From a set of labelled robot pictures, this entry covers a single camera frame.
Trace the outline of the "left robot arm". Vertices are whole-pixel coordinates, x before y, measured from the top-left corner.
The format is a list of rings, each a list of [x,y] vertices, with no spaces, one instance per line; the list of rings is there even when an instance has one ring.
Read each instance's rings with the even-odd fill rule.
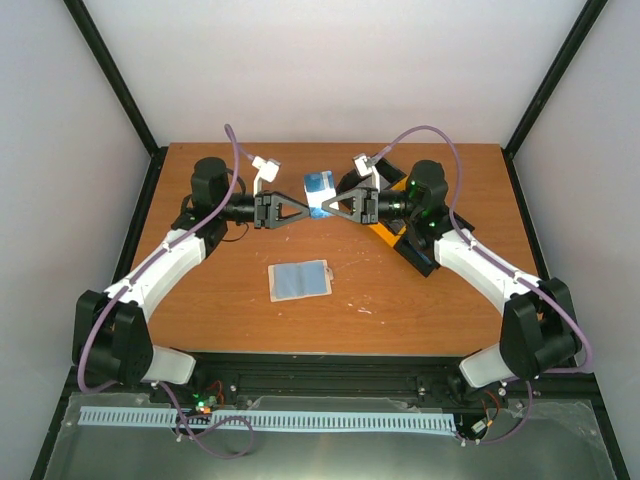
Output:
[[[222,242],[228,225],[275,229],[309,215],[308,206],[280,193],[265,191],[280,164],[254,156],[253,191],[248,193],[236,171],[216,157],[199,160],[191,192],[160,245],[134,270],[102,292],[88,290],[77,301],[73,359],[78,385],[90,392],[86,373],[106,378],[109,385],[172,383],[186,402],[201,400],[208,378],[195,369],[195,358],[154,344],[148,323],[165,296]]]

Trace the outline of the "blue VIP card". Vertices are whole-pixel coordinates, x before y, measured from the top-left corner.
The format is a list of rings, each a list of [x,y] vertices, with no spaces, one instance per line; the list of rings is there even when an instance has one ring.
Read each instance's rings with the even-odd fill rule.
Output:
[[[330,170],[308,173],[303,182],[310,217],[314,220],[329,217],[331,213],[323,209],[322,203],[337,195],[333,173]]]

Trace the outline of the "beige card holder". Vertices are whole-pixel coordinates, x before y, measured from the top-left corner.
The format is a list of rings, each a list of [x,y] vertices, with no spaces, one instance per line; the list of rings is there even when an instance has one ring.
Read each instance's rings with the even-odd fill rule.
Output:
[[[272,302],[332,294],[333,272],[326,260],[270,265],[268,279]]]

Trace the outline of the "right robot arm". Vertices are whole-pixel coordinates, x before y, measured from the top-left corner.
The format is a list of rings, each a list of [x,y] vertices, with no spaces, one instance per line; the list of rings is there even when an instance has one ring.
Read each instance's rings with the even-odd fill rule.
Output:
[[[501,314],[498,343],[459,364],[469,387],[569,372],[566,361],[590,349],[578,330],[568,286],[527,274],[488,250],[447,205],[447,194],[442,165],[421,160],[401,189],[356,187],[323,201],[322,208],[363,225],[403,221],[410,244],[430,268],[454,272]]]

